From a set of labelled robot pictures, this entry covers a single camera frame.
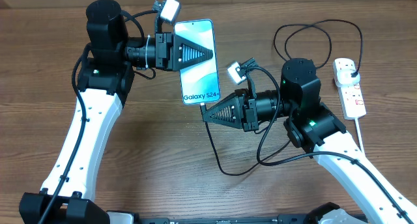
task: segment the cable tie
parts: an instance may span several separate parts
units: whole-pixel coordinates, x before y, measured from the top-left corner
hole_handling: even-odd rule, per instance
[[[149,44],[149,38],[150,38],[151,36],[150,35],[148,35],[148,39],[146,40],[146,46],[145,46],[145,68],[149,68],[149,66],[148,66],[148,44]]]
[[[61,175],[59,178],[65,180],[65,182],[68,182],[70,180],[69,177],[64,176],[64,175]]]
[[[397,216],[399,218],[405,217],[407,215],[407,212],[405,210],[401,211],[399,214],[397,214]]]
[[[357,164],[358,164],[358,162],[359,162],[359,160],[358,160],[358,159],[355,159],[355,160],[351,161],[352,165],[357,165]]]

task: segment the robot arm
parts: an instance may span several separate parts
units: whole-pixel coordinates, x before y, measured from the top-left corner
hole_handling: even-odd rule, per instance
[[[19,212],[24,223],[131,224],[137,221],[137,217],[131,214],[106,213],[93,203],[96,178],[110,131],[121,114],[134,80],[133,67],[136,70],[179,71],[205,60],[185,61],[181,59],[185,55],[183,50],[173,48],[190,46],[204,50],[207,59],[213,52],[173,33],[162,32],[162,23],[172,25],[179,10],[180,3],[175,0],[155,1],[151,11],[137,14],[157,15],[154,38],[148,36],[145,39],[139,22],[123,11],[116,1],[98,0],[87,7],[87,32],[91,43],[84,49],[73,71],[73,88],[79,91],[84,101],[86,121],[77,100],[63,149],[40,193],[23,194]],[[140,38],[128,36],[124,16],[137,25]],[[90,51],[93,58],[87,58]],[[80,61],[82,66],[75,86],[75,73]],[[77,147],[80,129],[83,135]]]
[[[76,195],[79,198],[94,201],[98,168],[110,131],[121,114],[122,103],[117,94],[108,95],[105,90],[86,89],[80,94],[87,109],[88,122],[68,174],[68,181],[64,183],[59,195],[63,197]],[[74,149],[80,126],[81,106],[77,101],[74,118],[63,149],[50,175],[42,184],[41,191],[45,194],[52,195],[55,192],[59,177]]]
[[[233,63],[228,68],[235,82],[239,84],[247,80],[249,89],[236,90],[203,112],[205,122],[240,128],[248,132],[258,130],[260,122],[274,121],[274,116],[276,118],[290,116],[284,122],[287,135],[295,147],[302,148],[307,154],[265,163],[259,159],[262,145],[260,143],[258,163],[273,166],[292,161],[294,158],[313,156],[317,163],[341,183],[370,222],[417,222],[417,207],[404,198],[378,172],[359,151],[346,127],[321,103],[319,96],[321,83],[315,75],[313,61],[290,59],[283,65],[281,71],[281,87],[277,84],[277,90],[258,93],[255,92],[254,83],[249,76],[249,70],[253,70],[253,67],[258,65],[252,58],[242,64]],[[381,190],[365,170],[355,164],[355,160],[370,171],[387,193]],[[388,196],[398,204],[397,207],[394,207],[393,200]]]
[[[349,132],[336,132],[324,138],[324,144],[316,145],[314,152],[337,152],[359,160],[377,177],[395,202],[407,212],[408,217],[413,222],[417,221],[417,207],[400,194],[358,150],[358,146]],[[330,155],[318,155],[314,156],[314,159],[339,181],[370,223],[407,223],[404,218],[399,216],[397,209],[392,206],[391,201],[382,190],[359,166],[343,158]]]

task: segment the wooden table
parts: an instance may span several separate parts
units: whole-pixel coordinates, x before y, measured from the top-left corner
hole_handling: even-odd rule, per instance
[[[136,13],[146,7],[124,7]],[[368,114],[360,120],[367,157],[408,199],[417,203],[417,2],[267,3],[186,5],[179,20],[214,22],[222,96],[237,88],[225,67],[255,57],[279,79],[283,61],[272,48],[274,31],[286,23],[338,18],[364,33],[362,92]],[[21,223],[23,192],[37,192],[65,140],[74,112],[70,75],[89,42],[84,8],[0,10],[0,223]],[[152,33],[153,17],[140,19]],[[332,37],[330,62],[318,71],[323,102],[343,120],[332,61],[359,55],[359,36],[343,23],[321,25]],[[139,32],[128,24],[131,36]],[[284,39],[292,33],[284,29]],[[293,57],[324,61],[328,42],[309,30],[289,43]],[[263,74],[257,90],[273,89]],[[255,163],[258,135],[212,125],[224,169]],[[265,145],[267,155],[286,142],[282,120]],[[287,147],[277,158],[302,151]],[[314,160],[258,167],[229,177],[217,168],[198,106],[181,101],[177,73],[139,76],[116,122],[98,174],[95,202],[104,210],[139,212],[142,217],[248,217],[301,213],[332,201],[354,214],[360,209],[339,183]]]

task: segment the smartphone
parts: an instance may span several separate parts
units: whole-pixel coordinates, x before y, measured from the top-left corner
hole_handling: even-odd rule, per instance
[[[184,104],[218,101],[220,86],[213,22],[209,19],[178,22],[174,33],[213,52],[211,59],[180,70],[182,101]]]

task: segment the black cable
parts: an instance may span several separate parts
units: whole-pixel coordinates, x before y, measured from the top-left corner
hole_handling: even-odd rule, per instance
[[[148,11],[144,11],[144,12],[139,12],[139,13],[134,14],[132,17],[136,18],[136,17],[140,17],[140,16],[143,16],[143,15],[152,14],[152,13],[158,13],[158,11],[157,10],[148,10]],[[129,18],[124,19],[124,22],[128,22],[128,21],[130,21]]]
[[[306,157],[310,157],[310,156],[318,156],[318,155],[337,156],[337,157],[340,157],[340,158],[344,158],[346,160],[349,160],[353,165],[356,164],[357,166],[359,166],[377,184],[377,186],[385,194],[385,196],[388,198],[388,200],[390,200],[390,202],[393,204],[393,206],[398,210],[399,214],[408,223],[413,223],[410,220],[410,218],[408,217],[407,213],[396,203],[396,201],[394,200],[394,198],[392,198],[392,196],[388,193],[388,191],[384,188],[384,186],[379,182],[378,178],[375,177],[375,175],[373,175],[373,173],[367,167],[365,167],[365,165],[361,164],[358,160],[353,159],[350,156],[346,156],[344,154],[337,153],[337,152],[311,152],[311,153],[305,153],[305,154],[293,156],[291,158],[287,158],[287,159],[284,159],[284,160],[267,163],[266,166],[281,165],[281,164],[288,163],[288,162],[292,162],[292,161],[295,161],[295,160],[298,160],[298,159],[302,159],[302,158],[306,158]]]
[[[266,122],[265,120],[262,120],[261,122],[258,122],[258,126],[260,126],[262,123],[264,123],[264,122]],[[255,130],[255,131],[253,131],[255,134],[261,134],[262,132],[264,132],[266,129],[268,128],[268,126],[267,127],[265,127],[265,128],[263,128],[262,130],[259,130],[258,132]]]
[[[277,30],[276,30],[276,32],[275,32],[275,35],[274,35],[274,48],[275,48],[275,51],[276,51],[276,53],[284,60],[284,61],[288,61],[286,58],[284,58],[284,56],[283,55],[281,55],[281,53],[278,51],[278,48],[276,47],[276,36],[277,36],[277,34],[278,34],[278,32],[281,30],[281,29],[283,29],[283,28],[285,28],[285,27],[291,27],[291,26],[309,26],[310,24],[304,24],[304,23],[296,23],[296,24],[288,24],[288,25],[282,25],[281,27],[279,27]],[[316,67],[316,68],[321,68],[321,67],[323,67],[324,65],[326,65],[326,63],[328,62],[328,60],[330,59],[330,55],[332,54],[332,39],[330,38],[330,35],[324,30],[324,29],[321,29],[320,27],[317,27],[317,26],[315,26],[315,25],[312,25],[312,26],[310,26],[310,27],[312,27],[312,28],[316,28],[316,29],[318,29],[318,30],[320,30],[320,31],[322,31],[326,36],[327,36],[327,39],[328,39],[328,43],[329,43],[329,52],[328,52],[328,55],[327,55],[327,59],[326,59],[326,61],[322,64],[322,65],[320,65],[320,66],[318,66],[318,67]]]
[[[272,120],[270,121],[268,128],[265,130],[265,133],[262,136],[261,141],[259,142],[259,146],[256,152],[256,160],[258,161],[258,163],[260,163],[261,165],[264,166],[274,166],[274,165],[281,165],[283,163],[288,163],[291,161],[295,161],[301,158],[305,158],[308,156],[316,156],[316,155],[331,155],[331,156],[339,156],[341,158],[345,158],[347,160],[349,160],[352,164],[357,164],[361,169],[363,169],[368,175],[369,177],[371,177],[371,179],[378,185],[378,187],[381,189],[381,191],[385,194],[385,196],[388,198],[388,200],[391,201],[391,203],[394,205],[394,207],[398,210],[399,214],[404,217],[404,219],[408,222],[408,223],[412,223],[412,221],[409,219],[407,213],[401,209],[401,207],[396,203],[396,201],[394,200],[394,198],[392,198],[392,196],[388,193],[388,191],[384,188],[384,186],[378,181],[378,179],[375,177],[375,175],[372,174],[372,172],[367,169],[364,165],[362,165],[358,160],[355,160],[349,156],[346,156],[344,154],[340,154],[337,152],[312,152],[312,153],[306,153],[306,154],[301,154],[298,156],[293,156],[292,158],[287,158],[284,160],[280,160],[280,161],[275,161],[275,162],[264,162],[263,160],[261,160],[261,149],[263,146],[263,143],[266,139],[266,136],[268,135],[268,132],[272,126],[272,123],[274,122],[273,120],[276,118],[276,115],[278,114],[278,105],[279,103],[279,99],[280,99],[280,87],[278,86],[278,83],[276,82],[275,78],[271,75],[271,73],[269,73],[267,70],[265,70],[264,68],[261,67],[252,67],[248,69],[248,72],[250,70],[260,70],[262,72],[264,72],[270,79],[271,81],[274,83],[275,88],[277,90],[278,93],[278,103],[276,106],[276,111],[274,114],[274,117],[272,118]],[[295,110],[296,106],[293,104],[293,107],[291,108],[291,112],[290,112],[290,119],[292,117],[293,111]]]
[[[140,73],[138,71],[135,71],[135,70],[133,70],[133,72],[135,72],[135,74],[140,75],[140,76],[142,76],[142,77],[144,77],[148,80],[152,80],[156,77],[156,72],[155,72],[155,69],[153,69],[153,68],[149,68],[149,69],[152,70],[152,77],[146,76],[145,74],[142,74],[142,73]]]
[[[331,39],[330,39],[330,37],[329,37],[329,35],[328,35],[328,33],[326,32],[326,31],[324,31],[323,29],[321,29],[321,28],[319,28],[319,27],[316,27],[315,25],[317,25],[318,23],[323,23],[323,22],[328,22],[328,21],[338,21],[338,22],[343,22],[343,23],[348,23],[348,24],[351,24],[351,25],[353,25],[353,26],[355,26],[355,28],[358,30],[358,32],[359,32],[359,37],[360,37],[360,54],[359,54],[359,61],[358,61],[358,68],[356,69],[356,71],[352,74],[352,77],[356,77],[356,75],[358,75],[358,73],[359,73],[359,68],[360,68],[360,65],[362,64],[362,52],[363,52],[363,49],[364,49],[364,38],[363,38],[363,36],[362,36],[362,31],[360,30],[360,28],[359,28],[359,26],[357,26],[355,23],[353,23],[353,22],[350,22],[350,21],[346,21],[346,20],[339,20],[339,19],[328,19],[328,20],[323,20],[323,21],[318,21],[318,22],[315,22],[315,23],[312,23],[312,24],[309,24],[309,25],[307,25],[307,24],[291,24],[291,25],[283,25],[283,26],[281,26],[280,28],[278,28],[278,30],[276,31],[276,33],[275,33],[275,36],[274,36],[274,47],[275,47],[275,50],[276,50],[276,52],[278,53],[278,55],[284,60],[284,61],[287,61],[286,59],[284,59],[283,58],[283,56],[278,52],[278,49],[276,49],[276,45],[275,45],[275,42],[276,42],[276,35],[277,35],[277,33],[278,33],[278,31],[280,30],[280,29],[282,29],[282,28],[284,28],[284,27],[287,27],[287,26],[295,26],[295,25],[302,25],[302,26],[304,26],[303,28],[301,28],[301,29],[299,29],[299,30],[297,30],[297,31],[295,31],[295,32],[293,32],[290,36],[288,36],[288,38],[285,40],[285,43],[284,43],[284,50],[285,50],[285,53],[288,55],[288,57],[291,59],[291,56],[288,54],[288,51],[287,51],[287,43],[288,43],[288,40],[292,37],[292,36],[294,36],[295,34],[297,34],[298,32],[300,32],[300,31],[303,31],[304,29],[308,29],[308,28],[310,28],[310,27],[313,27],[313,28],[316,28],[316,29],[320,29],[321,31],[323,31],[326,35],[327,35],[327,37],[328,37],[328,39],[329,39],[329,43],[330,43],[330,49],[329,49],[329,54],[328,54],[328,57],[327,57],[327,60],[322,64],[322,65],[320,65],[320,66],[318,66],[317,68],[321,68],[321,67],[323,67],[327,62],[328,62],[328,60],[329,60],[329,58],[330,58],[330,54],[331,54],[331,52],[332,52],[332,42],[331,42]]]
[[[40,218],[38,224],[43,224],[45,222],[46,218],[48,217],[48,214],[49,214],[50,210],[52,209],[52,207],[55,203],[55,200],[57,199],[58,194],[61,191],[61,189],[62,189],[62,187],[63,187],[63,185],[64,185],[64,183],[67,179],[68,173],[70,172],[72,162],[74,161],[74,158],[76,157],[76,154],[77,154],[77,151],[78,151],[78,148],[79,148],[79,144],[81,143],[81,139],[83,138],[85,123],[87,122],[87,119],[86,119],[87,112],[85,110],[85,104],[84,104],[83,98],[81,97],[81,94],[79,93],[79,90],[78,90],[77,85],[76,85],[76,73],[77,73],[77,69],[78,69],[78,66],[79,66],[80,62],[81,61],[85,62],[87,60],[87,56],[90,52],[90,49],[91,49],[91,45],[87,44],[84,48],[83,54],[81,55],[80,58],[78,58],[78,60],[76,62],[76,65],[74,66],[74,69],[72,71],[72,76],[71,76],[72,88],[73,88],[74,92],[76,93],[79,104],[81,106],[81,128],[79,129],[79,134],[78,134],[76,144],[74,146],[74,149],[72,150],[70,159],[68,160],[68,163],[66,164],[64,173],[61,175],[58,186],[55,189],[55,192],[53,192],[51,201],[48,203],[48,205],[47,205],[42,217]]]
[[[125,10],[122,10],[120,14],[124,16],[125,18],[128,18],[129,20],[131,20],[133,23],[135,23],[136,27],[139,29],[141,33],[142,43],[140,47],[144,46],[145,45],[145,33],[143,32],[141,24],[132,15],[130,15],[129,12]]]
[[[203,105],[200,106],[200,110],[201,110],[201,114],[203,114],[203,112],[204,112]],[[225,172],[223,170],[223,168],[222,168],[222,165],[220,164],[219,155],[217,154],[216,147],[214,146],[213,138],[211,136],[210,129],[209,129],[209,124],[207,124],[207,122],[205,122],[205,125],[206,125],[206,130],[207,130],[208,138],[210,139],[211,147],[213,148],[213,152],[214,152],[214,155],[216,157],[217,166],[219,167],[220,172],[222,172],[224,175],[227,175],[227,176],[240,176],[240,175],[245,175],[246,173],[249,173],[252,169],[254,169],[255,167],[257,167],[259,165],[259,163],[256,163],[255,165],[253,165],[252,167],[250,167],[247,171],[244,171],[244,172],[241,172],[241,173],[238,173],[238,174],[233,174],[233,173],[227,173],[227,172]],[[290,143],[290,141],[288,141],[286,144],[284,144],[279,150],[277,150],[274,153],[272,153],[271,155],[263,158],[262,161],[265,161],[265,160],[267,160],[267,159],[275,156],[276,154],[280,153],[282,150],[284,150],[288,146],[289,143]]]

